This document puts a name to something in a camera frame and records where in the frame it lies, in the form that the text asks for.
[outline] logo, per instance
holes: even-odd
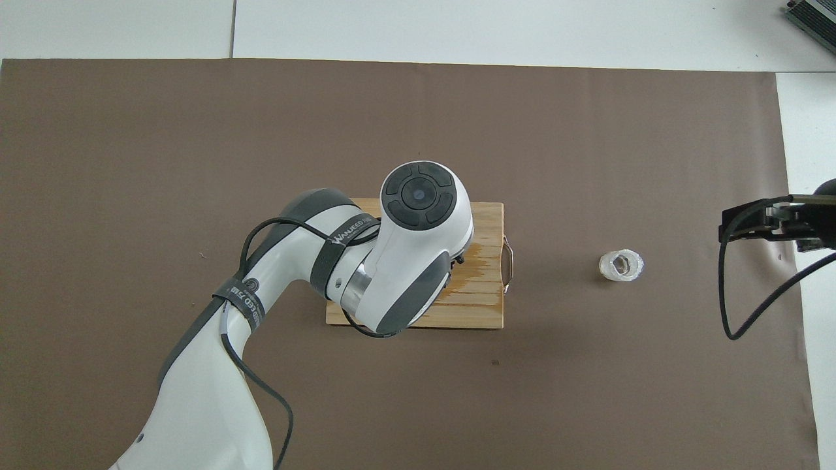
[[[353,238],[351,236],[354,235],[354,232],[356,232],[358,228],[363,227],[367,222],[368,222],[368,220],[366,220],[366,219],[359,220],[359,221],[355,222],[354,224],[352,224],[351,226],[349,226],[348,228],[346,228],[345,230],[343,230],[341,233],[333,235],[331,238],[328,239],[328,241],[335,244],[335,245],[345,246],[345,243],[343,243],[343,240],[345,240],[346,238],[351,240],[351,238]]]
[[[249,290],[250,292],[255,292],[258,290],[258,281],[255,278],[245,279],[244,285],[247,286],[247,290]]]
[[[244,303],[244,305],[247,306],[252,315],[247,316],[246,312],[244,311],[242,311],[241,313],[244,314],[245,317],[247,317],[247,320],[252,319],[252,322],[255,324],[254,328],[257,328],[261,324],[261,320],[264,315],[261,311],[260,304],[257,302],[256,295],[250,292],[240,290],[235,286],[232,286],[229,289],[229,293],[234,295],[235,297],[238,297]]]

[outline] wooden board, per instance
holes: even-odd
[[[354,202],[365,212],[380,216],[378,199],[355,198]],[[503,205],[471,202],[471,209],[473,243],[465,252],[465,262],[453,268],[450,285],[413,328],[502,328]],[[325,308],[325,322],[348,324],[334,302],[328,302]]]

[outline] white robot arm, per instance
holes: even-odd
[[[169,355],[148,422],[111,470],[272,467],[267,428],[233,359],[285,288],[302,279],[368,335],[388,337],[424,314],[470,245],[470,200],[446,167],[399,166],[380,200],[378,222],[342,192],[312,190],[261,226],[275,224],[248,256],[250,234],[238,272]]]

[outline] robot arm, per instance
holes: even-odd
[[[303,280],[377,335],[414,323],[473,236],[470,200],[449,169],[399,166],[380,190],[380,223],[334,189],[305,192],[215,293],[171,352],[148,422],[111,470],[267,469],[267,429],[221,341],[241,356],[279,295]]]
[[[717,262],[717,291],[720,317],[729,340],[739,340],[761,314],[784,292],[816,270],[836,261],[832,253],[802,269],[772,291],[732,332],[726,312],[726,248],[742,239],[762,238],[774,241],[795,240],[799,252],[824,248],[836,250],[836,179],[826,181],[813,194],[791,194],[760,199],[726,209],[719,227],[720,256]]]

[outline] brown paper mat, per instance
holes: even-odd
[[[0,467],[105,468],[252,226],[433,159],[505,203],[504,330],[372,340],[292,286],[245,359],[287,468],[807,468],[798,289],[742,340],[720,210],[787,192],[773,74],[288,60],[5,60]],[[598,257],[631,248],[631,284]],[[733,323],[794,270],[729,259]],[[281,407],[255,392],[276,446]]]

